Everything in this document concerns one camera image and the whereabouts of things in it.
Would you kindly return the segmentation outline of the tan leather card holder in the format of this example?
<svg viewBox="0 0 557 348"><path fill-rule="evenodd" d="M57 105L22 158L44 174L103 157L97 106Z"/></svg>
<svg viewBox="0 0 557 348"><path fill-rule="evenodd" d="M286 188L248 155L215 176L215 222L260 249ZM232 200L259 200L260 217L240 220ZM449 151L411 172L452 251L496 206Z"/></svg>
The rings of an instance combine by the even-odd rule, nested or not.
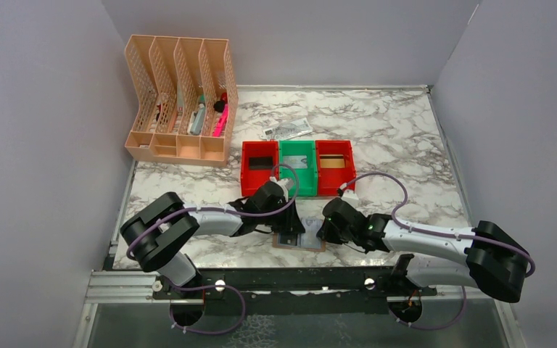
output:
<svg viewBox="0 0 557 348"><path fill-rule="evenodd" d="M277 243L280 233L276 233L273 236L272 247L277 249L295 249L304 250L308 252L324 252L326 250L326 242L322 241L320 238L316 237L314 239L307 238L305 233L299 234L299 245L298 246L284 246Z"/></svg>

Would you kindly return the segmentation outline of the silver card from holder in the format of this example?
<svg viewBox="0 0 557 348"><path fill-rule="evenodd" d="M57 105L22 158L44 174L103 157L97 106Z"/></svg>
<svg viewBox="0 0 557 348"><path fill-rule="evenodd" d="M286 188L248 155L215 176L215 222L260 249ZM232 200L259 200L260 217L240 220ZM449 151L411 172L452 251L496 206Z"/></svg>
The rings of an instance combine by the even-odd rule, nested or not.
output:
<svg viewBox="0 0 557 348"><path fill-rule="evenodd" d="M301 222L305 228L305 236L311 239L317 237L317 233L319 232L323 224L323 221L321 219L313 217L303 217L301 219Z"/></svg>

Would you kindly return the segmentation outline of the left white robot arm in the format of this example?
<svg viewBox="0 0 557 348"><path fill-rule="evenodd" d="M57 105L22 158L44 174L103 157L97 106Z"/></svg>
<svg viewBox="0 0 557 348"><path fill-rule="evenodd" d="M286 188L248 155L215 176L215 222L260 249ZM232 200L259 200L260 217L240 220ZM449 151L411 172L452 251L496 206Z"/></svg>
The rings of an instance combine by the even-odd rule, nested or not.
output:
<svg viewBox="0 0 557 348"><path fill-rule="evenodd" d="M192 237L240 237L259 226L271 233L305 232L288 186L287 181L267 181L251 196L208 207L185 204L177 193L167 192L121 225L126 256L144 272L156 271L174 286L195 287L199 271L181 251Z"/></svg>

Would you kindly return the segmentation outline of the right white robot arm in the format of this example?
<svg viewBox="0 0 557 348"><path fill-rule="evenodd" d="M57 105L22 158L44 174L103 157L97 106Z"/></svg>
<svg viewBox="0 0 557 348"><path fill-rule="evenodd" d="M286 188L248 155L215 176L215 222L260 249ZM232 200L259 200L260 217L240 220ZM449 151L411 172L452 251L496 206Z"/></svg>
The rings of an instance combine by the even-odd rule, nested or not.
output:
<svg viewBox="0 0 557 348"><path fill-rule="evenodd" d="M365 252L419 254L405 269L412 287L468 286L496 300L517 303L525 278L533 273L528 251L490 221L442 228L401 220L394 213L364 215L341 198L332 199L322 214L317 236L326 242L352 242Z"/></svg>

